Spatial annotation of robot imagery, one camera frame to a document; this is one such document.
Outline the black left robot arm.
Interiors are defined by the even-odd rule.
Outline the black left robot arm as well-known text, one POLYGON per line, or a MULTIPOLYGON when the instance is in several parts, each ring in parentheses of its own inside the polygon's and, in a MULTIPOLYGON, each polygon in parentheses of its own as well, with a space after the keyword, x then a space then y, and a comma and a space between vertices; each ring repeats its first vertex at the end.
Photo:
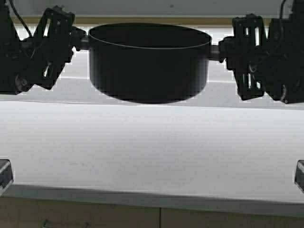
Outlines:
POLYGON ((20 39, 10 16, 14 11, 26 30, 28 26, 12 1, 0 2, 0 93, 18 95, 33 86, 51 90, 65 65, 71 62, 73 49, 81 50, 87 33, 73 25, 75 15, 59 6, 47 8, 34 33, 20 39))

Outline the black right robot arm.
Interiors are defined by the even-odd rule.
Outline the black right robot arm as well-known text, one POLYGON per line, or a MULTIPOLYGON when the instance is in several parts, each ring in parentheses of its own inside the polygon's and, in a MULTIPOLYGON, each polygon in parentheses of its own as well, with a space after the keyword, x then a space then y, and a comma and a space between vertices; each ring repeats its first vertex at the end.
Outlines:
POLYGON ((267 33, 261 16, 233 18, 233 35, 218 44, 219 61, 233 72, 243 101, 264 94, 284 104, 304 101, 304 2, 293 1, 286 19, 284 6, 267 33))

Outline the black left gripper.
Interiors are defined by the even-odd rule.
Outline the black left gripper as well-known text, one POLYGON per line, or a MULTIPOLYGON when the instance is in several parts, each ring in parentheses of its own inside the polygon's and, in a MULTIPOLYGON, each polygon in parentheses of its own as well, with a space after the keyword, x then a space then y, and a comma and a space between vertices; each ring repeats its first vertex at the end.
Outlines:
POLYGON ((34 85, 51 90, 66 64, 73 57, 73 49, 81 50, 87 33, 75 27, 75 14, 56 5, 47 8, 34 36, 27 39, 24 67, 14 79, 17 91, 28 91, 34 85))

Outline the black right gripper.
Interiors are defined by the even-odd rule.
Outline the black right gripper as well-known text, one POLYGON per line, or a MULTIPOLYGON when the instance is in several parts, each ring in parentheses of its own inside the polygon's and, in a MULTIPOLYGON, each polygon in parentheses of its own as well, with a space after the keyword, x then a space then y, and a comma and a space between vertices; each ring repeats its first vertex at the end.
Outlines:
POLYGON ((233 36, 218 43, 221 61, 233 71, 241 100, 263 97, 270 85, 264 66, 269 52, 263 18, 247 14, 233 18, 232 25, 233 36))

